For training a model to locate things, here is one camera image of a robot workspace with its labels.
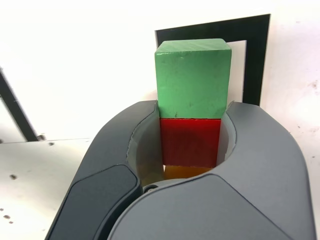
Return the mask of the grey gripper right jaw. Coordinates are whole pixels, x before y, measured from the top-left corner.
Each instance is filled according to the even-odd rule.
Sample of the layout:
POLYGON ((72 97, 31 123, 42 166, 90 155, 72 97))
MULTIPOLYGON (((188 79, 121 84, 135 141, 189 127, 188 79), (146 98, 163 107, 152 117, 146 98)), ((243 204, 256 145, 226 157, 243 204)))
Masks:
POLYGON ((314 240, 306 161, 259 106, 222 118, 218 166, 148 192, 116 221, 111 240, 314 240))

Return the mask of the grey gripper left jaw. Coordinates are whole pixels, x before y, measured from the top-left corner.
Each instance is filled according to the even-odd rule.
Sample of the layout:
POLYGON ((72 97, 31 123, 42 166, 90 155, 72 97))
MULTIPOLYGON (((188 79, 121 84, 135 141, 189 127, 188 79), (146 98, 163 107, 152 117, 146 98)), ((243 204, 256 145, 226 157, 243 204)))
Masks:
POLYGON ((144 186, 163 179, 158 103, 140 101, 118 113, 95 136, 46 238, 107 239, 144 186))

